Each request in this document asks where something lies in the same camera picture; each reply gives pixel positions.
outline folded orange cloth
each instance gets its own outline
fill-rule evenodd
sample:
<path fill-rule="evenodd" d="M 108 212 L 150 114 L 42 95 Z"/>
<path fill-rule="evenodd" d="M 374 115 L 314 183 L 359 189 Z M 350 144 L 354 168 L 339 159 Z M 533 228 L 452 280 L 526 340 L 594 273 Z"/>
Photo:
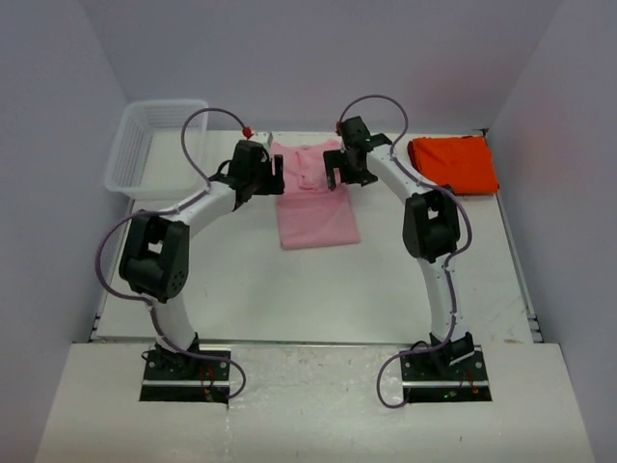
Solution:
<path fill-rule="evenodd" d="M 416 138 L 407 146 L 412 165 L 458 195 L 487 195 L 499 189 L 493 156 L 482 137 Z"/>

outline white table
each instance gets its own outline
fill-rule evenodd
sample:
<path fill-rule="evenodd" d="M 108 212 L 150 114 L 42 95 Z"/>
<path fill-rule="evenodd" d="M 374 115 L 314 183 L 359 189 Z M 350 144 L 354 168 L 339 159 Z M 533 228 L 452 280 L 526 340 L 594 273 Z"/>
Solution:
<path fill-rule="evenodd" d="M 231 156 L 239 136 L 237 131 L 209 133 L 207 172 Z M 407 142 L 416 136 L 408 135 L 398 146 L 401 158 L 408 159 Z M 332 133 L 275 133 L 275 140 L 288 146 L 318 144 L 333 137 Z M 362 236 L 358 245 L 282 250 L 274 197 L 254 197 L 198 235 L 191 242 L 184 297 L 200 336 L 330 343 L 426 339 L 428 298 L 419 266 L 402 242 L 403 205 L 380 182 L 351 187 L 350 195 Z M 134 209 L 171 203 L 136 202 Z M 457 278 L 461 307 L 474 339 L 531 342 L 496 197 L 464 198 L 463 203 L 474 242 L 458 258 Z M 113 286 L 129 290 L 117 271 Z M 139 303 L 108 296 L 96 335 L 103 340 L 148 340 L 154 331 Z"/>
<path fill-rule="evenodd" d="M 245 392 L 224 405 L 139 402 L 144 344 L 75 344 L 38 463 L 593 463 L 555 344 L 484 348 L 493 402 L 388 410 L 393 346 L 232 348 Z M 234 372 L 232 381 L 237 384 Z M 384 379 L 401 398 L 400 372 Z"/>

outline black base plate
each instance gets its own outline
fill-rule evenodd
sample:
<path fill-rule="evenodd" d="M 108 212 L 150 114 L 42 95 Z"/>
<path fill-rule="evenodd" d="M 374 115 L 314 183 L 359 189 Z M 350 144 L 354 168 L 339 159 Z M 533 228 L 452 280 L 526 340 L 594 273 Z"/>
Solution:
<path fill-rule="evenodd" d="M 480 350 L 475 350 L 473 355 L 450 367 L 444 367 L 430 354 L 401 357 L 400 363 L 403 396 L 410 403 L 492 400 L 484 355 Z"/>
<path fill-rule="evenodd" d="M 197 341 L 190 351 L 230 359 L 226 350 L 200 350 Z M 228 403 L 229 363 L 206 361 L 176 354 L 156 344 L 142 354 L 146 361 L 140 401 Z"/>

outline plastic basket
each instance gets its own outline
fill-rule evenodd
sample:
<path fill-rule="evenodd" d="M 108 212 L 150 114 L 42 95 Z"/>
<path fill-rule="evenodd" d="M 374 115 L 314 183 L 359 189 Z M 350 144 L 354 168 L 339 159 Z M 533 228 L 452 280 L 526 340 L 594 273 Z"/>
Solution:
<path fill-rule="evenodd" d="M 116 134 L 105 174 L 105 188 L 134 200 L 180 200 L 201 178 L 187 162 L 180 144 L 186 119 L 207 107 L 197 99 L 162 99 L 129 104 Z M 186 131 L 186 146 L 197 165 L 205 147 L 207 113 Z"/>

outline pink shirt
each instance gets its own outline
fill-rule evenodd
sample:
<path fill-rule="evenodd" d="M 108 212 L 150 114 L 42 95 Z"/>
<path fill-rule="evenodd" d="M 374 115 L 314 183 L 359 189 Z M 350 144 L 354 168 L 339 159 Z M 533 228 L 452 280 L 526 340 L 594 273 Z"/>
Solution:
<path fill-rule="evenodd" d="M 277 220 L 284 249 L 360 242 L 347 187 L 330 191 L 326 182 L 323 152 L 339 147 L 336 140 L 310 147 L 273 143 L 272 154 L 283 156 L 285 192 L 277 197 Z"/>

